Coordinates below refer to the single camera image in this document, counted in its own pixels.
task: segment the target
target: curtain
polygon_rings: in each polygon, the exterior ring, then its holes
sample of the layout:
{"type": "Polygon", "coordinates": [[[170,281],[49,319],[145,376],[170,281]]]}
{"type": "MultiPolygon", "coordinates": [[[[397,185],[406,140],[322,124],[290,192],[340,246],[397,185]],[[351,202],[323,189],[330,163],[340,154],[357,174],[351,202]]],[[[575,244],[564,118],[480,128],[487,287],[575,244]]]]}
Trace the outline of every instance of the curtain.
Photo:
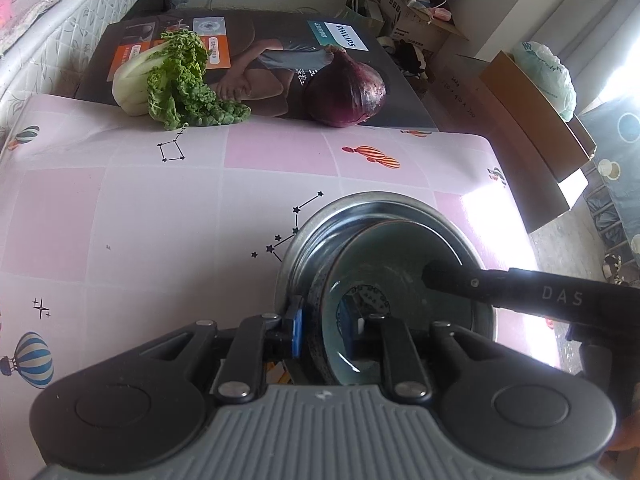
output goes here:
{"type": "Polygon", "coordinates": [[[640,0],[563,0],[531,39],[568,68],[579,114],[640,40],[640,0]]]}

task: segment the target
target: philips logo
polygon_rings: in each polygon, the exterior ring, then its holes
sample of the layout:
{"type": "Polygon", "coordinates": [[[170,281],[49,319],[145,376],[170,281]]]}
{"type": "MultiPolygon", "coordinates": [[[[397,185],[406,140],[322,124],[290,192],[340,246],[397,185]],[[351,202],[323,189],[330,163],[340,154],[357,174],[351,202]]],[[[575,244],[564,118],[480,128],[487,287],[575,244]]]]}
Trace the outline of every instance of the philips logo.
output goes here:
{"type": "Polygon", "coordinates": [[[342,25],[338,25],[338,30],[340,31],[340,35],[344,38],[344,41],[346,41],[351,48],[355,48],[356,44],[353,43],[353,40],[345,28],[342,25]]]}
{"type": "Polygon", "coordinates": [[[355,50],[368,50],[351,25],[327,22],[324,24],[326,25],[326,29],[329,33],[334,37],[336,43],[340,46],[355,50]]]}

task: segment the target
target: screw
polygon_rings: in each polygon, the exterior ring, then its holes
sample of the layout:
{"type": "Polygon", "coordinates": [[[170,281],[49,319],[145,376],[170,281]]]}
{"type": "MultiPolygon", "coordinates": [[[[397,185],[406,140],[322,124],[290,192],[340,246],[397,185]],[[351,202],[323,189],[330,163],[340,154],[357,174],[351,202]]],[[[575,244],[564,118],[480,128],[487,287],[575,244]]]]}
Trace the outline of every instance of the screw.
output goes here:
{"type": "Polygon", "coordinates": [[[394,391],[398,396],[405,399],[419,399],[427,394],[427,387],[416,381],[405,381],[404,383],[396,384],[394,391]]]}
{"type": "Polygon", "coordinates": [[[228,381],[218,387],[218,393],[229,399],[241,399],[249,395],[250,391],[249,385],[240,381],[228,381]]]}

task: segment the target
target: red onion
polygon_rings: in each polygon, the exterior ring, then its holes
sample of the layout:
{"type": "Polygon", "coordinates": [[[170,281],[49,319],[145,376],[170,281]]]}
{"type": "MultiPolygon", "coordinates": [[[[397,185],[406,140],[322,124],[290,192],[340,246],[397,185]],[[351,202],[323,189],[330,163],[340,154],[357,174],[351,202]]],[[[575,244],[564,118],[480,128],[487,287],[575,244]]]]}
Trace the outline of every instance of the red onion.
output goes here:
{"type": "Polygon", "coordinates": [[[351,59],[341,46],[330,45],[331,64],[321,68],[309,81],[302,103],[316,121],[345,127],[373,117],[385,103],[386,89],[380,74],[351,59]]]}

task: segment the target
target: person's hand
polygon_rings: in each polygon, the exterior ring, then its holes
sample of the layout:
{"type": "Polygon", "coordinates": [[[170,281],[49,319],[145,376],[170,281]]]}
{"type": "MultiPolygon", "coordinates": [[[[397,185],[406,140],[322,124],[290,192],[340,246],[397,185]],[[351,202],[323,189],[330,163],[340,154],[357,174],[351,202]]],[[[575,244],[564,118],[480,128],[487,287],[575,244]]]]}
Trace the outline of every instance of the person's hand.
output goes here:
{"type": "MultiPolygon", "coordinates": [[[[607,451],[626,451],[640,447],[640,412],[629,415],[616,430],[607,451]]],[[[612,472],[616,467],[616,460],[609,453],[600,458],[600,466],[606,471],[612,472]]],[[[640,480],[640,456],[632,465],[631,471],[625,480],[640,480]]]]}
{"type": "Polygon", "coordinates": [[[219,83],[211,85],[211,89],[221,99],[232,99],[238,102],[251,95],[251,85],[244,74],[236,75],[231,70],[222,77],[219,83]]]}

